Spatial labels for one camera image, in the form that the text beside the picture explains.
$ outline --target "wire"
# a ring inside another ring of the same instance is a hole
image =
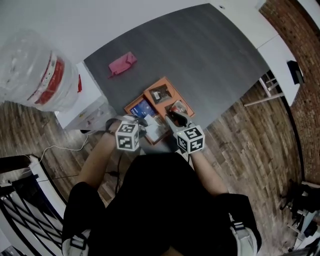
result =
[[[52,178],[51,180],[55,181],[55,180],[58,180],[58,179],[75,177],[75,176],[79,176],[79,174],[69,175],[69,176],[63,176],[63,177],[58,177],[58,178]],[[40,182],[47,182],[48,180],[49,180],[49,179],[45,179],[45,180],[41,180],[41,181],[37,181],[37,182],[38,182],[38,183],[40,183]]]
[[[40,161],[39,161],[37,164],[35,164],[34,166],[32,166],[32,168],[34,168],[35,166],[37,166],[37,165],[40,164],[40,162],[41,162],[42,159],[44,158],[44,155],[45,155],[45,153],[46,153],[46,151],[47,151],[48,149],[51,149],[51,148],[53,148],[53,147],[56,147],[56,148],[61,149],[61,150],[80,151],[80,150],[82,150],[82,149],[84,148],[84,146],[85,146],[88,138],[89,138],[89,135],[86,137],[86,139],[85,139],[85,141],[84,141],[84,143],[82,144],[82,147],[81,147],[80,149],[73,149],[73,148],[61,147],[61,146],[57,146],[57,145],[52,145],[52,146],[47,147],[47,148],[43,151],[43,154],[42,154],[42,156],[41,156]]]
[[[117,170],[118,175],[116,178],[116,186],[115,186],[115,191],[114,191],[115,194],[117,194],[120,189],[120,188],[118,188],[120,185],[119,184],[120,183],[120,162],[121,162],[121,158],[122,158],[123,154],[124,154],[124,152],[122,151],[121,155],[119,156],[119,160],[118,160],[118,170]]]

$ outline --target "table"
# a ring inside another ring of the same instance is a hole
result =
[[[109,78],[108,65],[128,51],[137,63]],[[245,35],[210,4],[151,20],[107,43],[84,62],[119,115],[146,88],[167,77],[203,129],[269,70]]]
[[[277,81],[277,85],[279,85],[282,90],[282,93],[271,95],[270,91],[274,88],[274,86],[271,88],[267,88],[264,81],[260,78],[259,81],[266,91],[267,97],[247,103],[244,106],[247,107],[261,102],[273,100],[282,96],[285,97],[288,105],[291,106],[294,103],[300,87],[299,83],[294,83],[291,72],[287,65],[288,61],[296,61],[294,55],[289,50],[288,46],[280,37],[280,35],[276,35],[274,38],[260,46],[257,50],[264,58],[265,62],[268,64]]]

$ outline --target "brick wall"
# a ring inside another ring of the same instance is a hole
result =
[[[305,179],[320,184],[320,33],[297,0],[267,0],[260,12],[278,31],[304,75],[291,112],[301,141]]]

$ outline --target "pink cloth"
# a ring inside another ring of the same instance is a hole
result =
[[[136,62],[137,58],[132,54],[131,51],[129,51],[125,55],[109,64],[109,69],[111,70],[111,76],[109,76],[109,78],[126,71]]]

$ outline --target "black shirt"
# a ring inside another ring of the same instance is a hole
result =
[[[116,197],[105,208],[98,192],[73,187],[64,213],[62,241],[91,229],[89,255],[237,255],[229,213],[251,228],[261,247],[248,197],[212,197],[179,154],[138,156]]]

